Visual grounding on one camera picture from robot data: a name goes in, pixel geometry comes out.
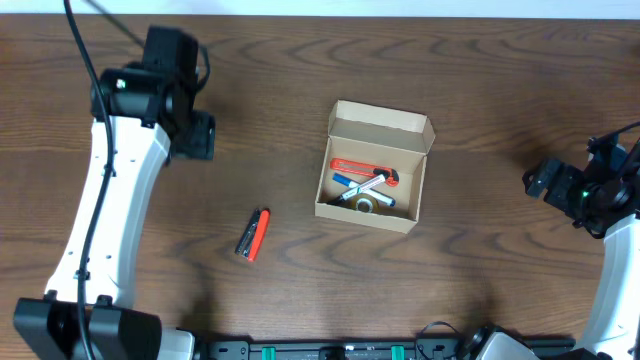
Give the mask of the red black stapler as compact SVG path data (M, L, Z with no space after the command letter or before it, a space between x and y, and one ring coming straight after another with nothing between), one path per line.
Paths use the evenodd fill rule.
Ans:
M236 245L235 254L249 262L257 259L271 218L268 208L256 208Z

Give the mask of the red utility knife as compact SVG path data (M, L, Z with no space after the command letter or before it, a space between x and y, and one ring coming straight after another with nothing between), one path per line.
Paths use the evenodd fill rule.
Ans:
M386 177L386 184L391 187L398 186L400 182L398 172L395 169L389 167L355 162L342 158L333 158L330 161L330 168L333 170L361 175L369 178L373 178L375 176L383 174Z

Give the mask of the blue cap whiteboard marker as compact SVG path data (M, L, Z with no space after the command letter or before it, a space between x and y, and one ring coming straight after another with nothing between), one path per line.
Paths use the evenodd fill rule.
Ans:
M342 185L347 186L348 188L355 188L357 186L359 186L359 183L346 177L343 176L341 174L335 173L332 177L332 179ZM370 195L371 197L375 198L376 200L378 200L379 202L384 203L385 205L389 206L389 207L394 207L396 204L396 201L394 198L387 196L383 193L380 193L376 190L373 189L368 189L365 191L365 194Z

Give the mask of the brown cardboard box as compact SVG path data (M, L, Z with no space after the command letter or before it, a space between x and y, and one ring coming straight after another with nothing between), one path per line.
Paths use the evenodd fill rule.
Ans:
M315 214L410 232L419 220L435 138L423 114L337 101L328 121Z

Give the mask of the yellow tape roll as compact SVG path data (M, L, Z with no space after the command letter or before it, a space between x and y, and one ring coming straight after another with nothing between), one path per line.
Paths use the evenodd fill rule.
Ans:
M362 213L377 213L379 202L369 194L359 194L350 199L350 206L353 210Z

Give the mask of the black cap whiteboard marker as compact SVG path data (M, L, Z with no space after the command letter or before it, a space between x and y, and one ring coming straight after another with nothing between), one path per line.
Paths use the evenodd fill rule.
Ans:
M376 176L375 178L372 178L360 185L357 185L355 188L350 188L349 190L347 190L346 192L342 193L341 195L339 195L338 197L332 199L331 201L328 202L329 205L340 205L341 203L345 202L346 200L359 195L379 184L382 184L386 181L386 177L383 174L380 174L378 176Z

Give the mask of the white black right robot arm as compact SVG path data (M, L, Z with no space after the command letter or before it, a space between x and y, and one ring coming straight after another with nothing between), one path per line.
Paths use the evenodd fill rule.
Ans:
M588 142L580 170L547 158L523 175L525 192L560 210L602 242L604 260L587 325L578 340L525 340L497 326L479 330L468 359L636 359L639 356L639 148L615 135Z

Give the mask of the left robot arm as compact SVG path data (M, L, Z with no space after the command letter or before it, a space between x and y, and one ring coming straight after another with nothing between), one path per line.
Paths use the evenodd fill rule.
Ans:
M169 60L105 70L92 93L91 160L65 253L13 325L41 359L197 359L205 345L134 308L154 183L174 156L210 160L215 121L193 108L205 81Z

